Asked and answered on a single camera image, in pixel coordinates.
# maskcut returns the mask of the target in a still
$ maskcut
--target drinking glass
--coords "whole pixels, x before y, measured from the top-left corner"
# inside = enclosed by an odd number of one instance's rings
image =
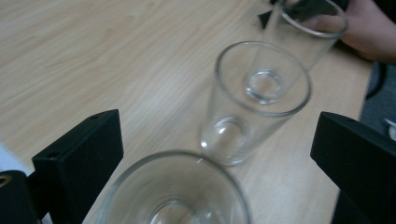
[[[346,30],[347,17],[331,0],[279,0],[263,41],[291,52],[309,70]]]
[[[215,79],[200,144],[206,156],[224,165],[244,161],[307,104],[311,92],[309,75],[296,57],[259,41],[226,48]]]
[[[213,161],[184,150],[150,155],[114,183],[99,223],[249,224],[248,204]]]

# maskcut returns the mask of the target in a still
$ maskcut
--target glass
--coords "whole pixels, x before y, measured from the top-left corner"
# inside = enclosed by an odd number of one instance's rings
[[[114,183],[99,223],[248,224],[248,204],[220,166],[181,150],[148,156]]]
[[[244,161],[307,104],[311,92],[297,58],[259,41],[225,49],[215,78],[200,144],[206,156],[224,165]]]
[[[279,0],[263,41],[291,52],[309,70],[346,30],[347,17],[331,0]]]

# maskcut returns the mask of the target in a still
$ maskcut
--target empty glass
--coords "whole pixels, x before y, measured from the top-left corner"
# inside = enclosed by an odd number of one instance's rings
[[[347,17],[331,0],[279,0],[263,41],[286,49],[311,69],[346,30]]]
[[[244,161],[307,104],[311,92],[297,58],[259,41],[226,48],[215,78],[200,144],[209,158],[225,165]]]
[[[220,166],[181,150],[153,154],[127,169],[102,206],[99,223],[248,224],[248,205]]]

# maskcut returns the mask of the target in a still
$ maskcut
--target light wood tabletop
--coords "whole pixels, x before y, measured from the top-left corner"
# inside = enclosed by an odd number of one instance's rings
[[[262,0],[0,2],[0,142],[31,158],[85,118],[120,111],[124,159],[108,186],[154,152],[201,152],[214,62],[260,40]],[[371,64],[333,48],[311,70],[308,105],[241,165],[227,168],[254,223],[329,223],[338,188],[309,157],[320,111],[358,119]]]

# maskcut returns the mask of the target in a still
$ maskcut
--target person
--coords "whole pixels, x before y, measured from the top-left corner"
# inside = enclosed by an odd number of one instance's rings
[[[346,17],[346,45],[364,59],[396,65],[396,24],[373,0],[349,0]]]

